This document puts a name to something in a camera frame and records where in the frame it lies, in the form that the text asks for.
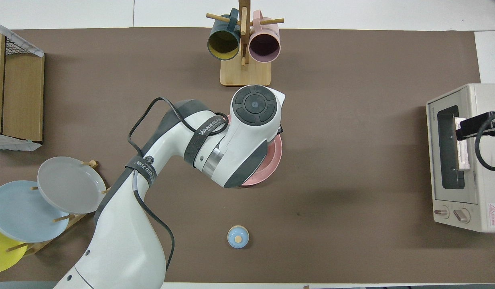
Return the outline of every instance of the control buttons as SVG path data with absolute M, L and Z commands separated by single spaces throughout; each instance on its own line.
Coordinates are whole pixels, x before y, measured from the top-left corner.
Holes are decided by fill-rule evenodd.
M 248 85 L 233 96 L 231 108 L 235 115 L 249 126 L 262 126 L 277 113 L 278 103 L 274 93 L 262 85 Z
M 442 206 L 440 210 L 434 210 L 435 215 L 443 216 L 444 218 L 449 218 L 449 208 Z
M 252 94 L 246 98 L 245 106 L 250 113 L 258 114 L 266 108 L 266 101 L 260 95 Z
M 458 219 L 458 221 L 460 221 L 461 223 L 467 224 L 468 222 L 471 221 L 471 213 L 469 213 L 469 211 L 465 208 L 461 210 L 454 210 L 453 213 Z
M 260 115 L 260 121 L 264 122 L 264 121 L 268 120 L 269 118 L 271 118 L 271 116 L 273 115 L 275 110 L 276 110 L 276 107 L 273 104 L 269 104 L 267 106 L 266 112 L 264 112 Z
M 255 86 L 255 92 L 263 94 L 267 100 L 274 100 L 274 93 L 264 86 Z
M 250 123 L 255 123 L 255 116 L 248 113 L 244 108 L 237 108 L 235 110 L 240 119 L 245 120 Z
M 237 96 L 235 97 L 235 104 L 242 104 L 242 101 L 244 101 L 244 97 L 246 97 L 246 95 L 250 93 L 251 89 L 249 87 L 245 87 L 239 90 Z

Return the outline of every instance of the blue round object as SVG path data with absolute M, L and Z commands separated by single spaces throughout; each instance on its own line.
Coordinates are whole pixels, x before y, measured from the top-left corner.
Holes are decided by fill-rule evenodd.
M 228 243 L 231 247 L 240 249 L 249 242 L 249 232 L 242 226 L 234 226 L 228 232 Z
M 14 240 L 37 243 L 60 235 L 68 219 L 53 223 L 67 213 L 51 206 L 41 196 L 35 181 L 12 181 L 0 187 L 0 232 Z

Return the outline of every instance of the dark green mug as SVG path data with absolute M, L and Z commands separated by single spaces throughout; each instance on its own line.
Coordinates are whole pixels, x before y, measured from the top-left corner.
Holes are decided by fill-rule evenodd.
M 229 60 L 239 53 L 240 26 L 237 25 L 239 11 L 231 8 L 229 15 L 221 16 L 229 18 L 229 22 L 215 20 L 210 32 L 208 48 L 215 58 Z

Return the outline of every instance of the black cable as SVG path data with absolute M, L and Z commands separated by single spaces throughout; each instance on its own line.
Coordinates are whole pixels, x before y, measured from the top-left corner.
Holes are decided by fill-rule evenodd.
M 479 130 L 477 131 L 477 135 L 475 137 L 475 143 L 474 143 L 474 150 L 475 150 L 475 156 L 477 157 L 477 160 L 481 163 L 482 166 L 484 166 L 486 169 L 490 171 L 495 171 L 495 167 L 490 166 L 487 164 L 484 160 L 483 157 L 481 156 L 481 150 L 479 143 L 481 141 L 481 137 L 483 136 L 483 132 L 486 127 L 489 126 L 490 122 L 492 122 L 495 119 L 495 113 L 489 117 L 480 127 Z
M 165 101 L 172 109 L 172 111 L 174 112 L 174 114 L 176 115 L 176 117 L 178 117 L 178 120 L 180 120 L 191 132 L 196 132 L 196 130 L 190 125 L 188 124 L 185 119 L 183 119 L 182 115 L 180 114 L 180 112 L 176 109 L 176 107 L 172 104 L 172 102 L 170 102 L 168 99 L 166 99 L 165 97 L 157 97 L 155 98 L 154 100 L 152 100 L 152 102 L 149 104 L 149 106 L 146 108 L 146 111 L 142 114 L 142 116 L 139 118 L 139 120 L 135 123 L 134 127 L 132 128 L 132 130 L 130 130 L 130 133 L 128 134 L 128 142 L 130 143 L 130 145 L 132 145 L 135 150 L 137 151 L 137 153 L 139 154 L 139 156 L 142 156 L 142 150 L 139 148 L 139 146 L 137 146 L 137 144 L 135 142 L 132 141 L 132 134 L 134 133 L 134 131 L 137 129 L 137 127 L 141 124 L 141 122 L 144 120 L 144 118 L 146 117 L 146 115 L 150 112 L 150 110 L 152 109 L 153 105 L 157 102 L 157 101 L 160 101 L 160 100 L 163 100 Z M 213 135 L 217 135 L 217 134 L 220 134 L 222 133 L 228 126 L 228 117 L 226 117 L 226 115 L 224 113 L 215 113 L 216 115 L 220 115 L 222 117 L 224 117 L 224 119 L 226 120 L 226 124 L 220 128 L 219 130 L 209 134 L 209 136 L 213 136 Z
M 134 183 L 137 182 L 137 176 L 135 175 L 137 173 L 137 171 L 134 172 Z M 171 263 L 171 259 L 172 259 L 172 254 L 174 253 L 174 234 L 172 234 L 172 231 L 171 229 L 169 228 L 168 225 L 166 225 L 164 223 L 164 221 L 160 220 L 160 218 L 158 218 L 154 212 L 152 212 L 152 210 L 150 210 L 150 208 L 148 208 L 148 206 L 146 205 L 146 203 L 141 199 L 141 196 L 139 195 L 139 191 L 137 189 L 134 189 L 134 195 L 135 195 L 135 199 L 137 199 L 137 203 L 139 203 L 139 205 L 145 210 L 145 212 L 150 215 L 157 223 L 159 223 L 160 225 L 162 225 L 162 227 L 164 227 L 167 232 L 169 233 L 169 236 L 171 237 L 171 253 L 169 253 L 169 258 L 167 259 L 167 264 L 165 264 L 165 269 L 169 269 L 169 264 Z

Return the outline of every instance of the white robotic arm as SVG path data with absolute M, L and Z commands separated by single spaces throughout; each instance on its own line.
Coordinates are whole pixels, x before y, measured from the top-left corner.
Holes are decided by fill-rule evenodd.
M 153 181 L 174 155 L 222 187 L 241 185 L 264 160 L 268 143 L 279 129 L 284 99 L 283 93 L 265 86 L 240 88 L 231 100 L 231 123 L 215 135 L 209 133 L 224 126 L 222 117 L 197 100 L 176 104 L 196 131 L 189 130 L 172 110 L 166 113 L 140 150 L 142 161 L 127 167 L 107 193 L 96 212 L 89 247 L 55 288 L 159 289 L 165 278 L 164 251 L 132 187 L 144 199 L 148 179 Z M 135 184 L 134 168 L 139 172 L 145 168 L 145 177 L 136 177 Z

